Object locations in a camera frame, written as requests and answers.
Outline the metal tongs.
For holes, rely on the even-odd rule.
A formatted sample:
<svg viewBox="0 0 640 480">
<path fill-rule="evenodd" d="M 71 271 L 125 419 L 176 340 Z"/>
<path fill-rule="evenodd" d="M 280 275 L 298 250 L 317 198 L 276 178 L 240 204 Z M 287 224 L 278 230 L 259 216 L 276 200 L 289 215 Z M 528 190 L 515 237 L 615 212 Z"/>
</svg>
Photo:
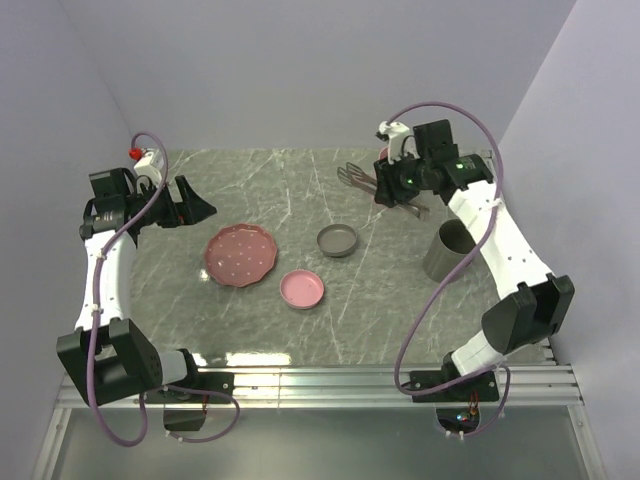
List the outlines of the metal tongs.
<svg viewBox="0 0 640 480">
<path fill-rule="evenodd" d="M 338 167 L 336 173 L 338 179 L 345 185 L 362 190 L 371 197 L 375 196 L 377 180 L 358 165 L 347 162 L 344 167 Z M 397 208 L 410 213 L 420 221 L 427 221 L 430 214 L 430 209 L 417 200 L 411 200 L 408 204 L 399 204 Z"/>
</svg>

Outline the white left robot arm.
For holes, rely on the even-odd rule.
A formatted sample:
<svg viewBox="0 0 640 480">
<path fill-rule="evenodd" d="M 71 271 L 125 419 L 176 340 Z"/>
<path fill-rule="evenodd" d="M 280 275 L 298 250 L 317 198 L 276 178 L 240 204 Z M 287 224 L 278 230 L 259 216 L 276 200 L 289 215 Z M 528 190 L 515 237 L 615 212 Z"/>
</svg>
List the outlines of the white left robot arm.
<svg viewBox="0 0 640 480">
<path fill-rule="evenodd" d="M 56 352 L 87 404 L 105 405 L 166 385 L 180 402 L 196 399 L 203 379 L 191 353 L 161 353 L 131 318 L 131 269 L 142 228 L 198 224 L 216 214 L 179 175 L 181 199 L 168 187 L 135 186 L 126 168 L 94 173 L 94 193 L 79 234 L 87 254 L 83 306 L 74 330 L 58 338 Z"/>
</svg>

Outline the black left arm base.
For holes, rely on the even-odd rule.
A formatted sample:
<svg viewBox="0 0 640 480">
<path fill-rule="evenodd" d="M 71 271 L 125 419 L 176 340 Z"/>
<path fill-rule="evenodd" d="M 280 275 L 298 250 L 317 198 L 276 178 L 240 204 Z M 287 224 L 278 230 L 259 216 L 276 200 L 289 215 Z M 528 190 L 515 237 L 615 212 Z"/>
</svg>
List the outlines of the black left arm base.
<svg viewBox="0 0 640 480">
<path fill-rule="evenodd" d="M 199 373 L 194 381 L 182 380 L 145 395 L 147 409 L 159 407 L 169 432 L 185 436 L 210 436 L 224 429 L 236 415 L 231 400 L 235 375 L 230 372 Z"/>
</svg>

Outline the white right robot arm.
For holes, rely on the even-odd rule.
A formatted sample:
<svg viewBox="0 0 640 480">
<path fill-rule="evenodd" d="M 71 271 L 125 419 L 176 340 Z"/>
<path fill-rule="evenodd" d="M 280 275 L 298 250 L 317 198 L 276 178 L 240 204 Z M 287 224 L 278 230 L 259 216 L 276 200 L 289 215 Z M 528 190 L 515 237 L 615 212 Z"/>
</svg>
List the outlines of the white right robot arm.
<svg viewBox="0 0 640 480">
<path fill-rule="evenodd" d="M 374 164 L 374 199 L 408 204 L 422 191 L 438 196 L 459 220 L 493 277 L 499 301 L 485 312 L 481 329 L 443 363 L 441 386 L 455 400 L 477 385 L 476 375 L 561 328 L 575 287 L 536 255 L 511 217 L 499 191 L 498 169 L 477 154 L 461 155 L 451 125 L 439 120 L 415 127 L 382 122 L 387 149 Z"/>
</svg>

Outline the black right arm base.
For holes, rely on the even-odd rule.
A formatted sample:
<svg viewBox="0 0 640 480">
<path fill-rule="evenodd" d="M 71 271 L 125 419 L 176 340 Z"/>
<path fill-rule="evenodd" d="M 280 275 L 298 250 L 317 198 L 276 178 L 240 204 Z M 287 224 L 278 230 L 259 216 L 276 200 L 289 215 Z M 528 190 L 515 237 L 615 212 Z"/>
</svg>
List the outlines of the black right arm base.
<svg viewBox="0 0 640 480">
<path fill-rule="evenodd" d="M 437 425 L 446 436 L 457 435 L 464 439 L 479 434 L 501 415 L 506 403 L 499 392 L 495 373 L 487 371 L 437 392 L 417 394 L 418 391 L 444 384 L 449 377 L 442 370 L 413 370 L 409 372 L 409 381 L 403 387 L 411 391 L 413 403 L 437 404 Z M 480 404 L 487 402 L 499 404 L 491 419 L 483 422 Z"/>
</svg>

